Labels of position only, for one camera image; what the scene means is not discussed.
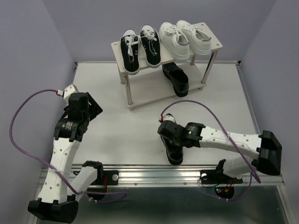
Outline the black leather loafer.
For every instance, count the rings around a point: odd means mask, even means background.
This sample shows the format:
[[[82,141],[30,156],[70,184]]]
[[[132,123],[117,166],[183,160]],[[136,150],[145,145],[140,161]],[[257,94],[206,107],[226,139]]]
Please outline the black leather loafer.
[[[171,81],[175,94],[181,98],[187,96],[189,79],[184,71],[174,62],[163,64],[162,71],[164,76]]]
[[[176,123],[173,115],[170,113],[165,115],[164,120],[171,120]],[[162,136],[160,136],[160,138],[165,146],[169,163],[174,166],[180,165],[183,162],[183,147],[174,145],[171,141]]]

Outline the black canvas sneaker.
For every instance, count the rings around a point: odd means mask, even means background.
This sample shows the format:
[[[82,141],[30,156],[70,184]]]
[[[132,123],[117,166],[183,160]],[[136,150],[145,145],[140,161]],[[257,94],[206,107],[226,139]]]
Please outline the black canvas sneaker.
[[[157,68],[161,64],[161,49],[158,32],[151,25],[144,25],[140,30],[145,60],[149,67]]]
[[[135,75],[140,70],[138,60],[139,45],[140,37],[134,30],[128,29],[121,36],[120,48],[124,70],[129,75]]]

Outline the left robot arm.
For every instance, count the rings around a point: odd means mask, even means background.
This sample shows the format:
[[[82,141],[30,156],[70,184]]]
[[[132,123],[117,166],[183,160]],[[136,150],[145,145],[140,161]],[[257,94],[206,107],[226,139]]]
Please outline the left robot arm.
[[[101,162],[86,161],[73,181],[68,181],[89,122],[103,110],[88,92],[70,94],[67,103],[55,127],[53,155],[44,185],[37,199],[29,202],[28,211],[41,220],[71,224],[84,192],[92,183],[101,183],[104,178]]]

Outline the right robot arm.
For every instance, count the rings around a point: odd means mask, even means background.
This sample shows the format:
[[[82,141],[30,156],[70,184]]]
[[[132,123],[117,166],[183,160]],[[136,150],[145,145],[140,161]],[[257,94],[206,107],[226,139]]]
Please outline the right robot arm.
[[[190,122],[181,126],[165,120],[157,132],[177,148],[215,148],[240,155],[220,160],[214,170],[202,170],[202,184],[242,183],[241,176],[247,173],[281,174],[282,145],[271,131],[263,131],[260,135],[227,133],[204,124]]]

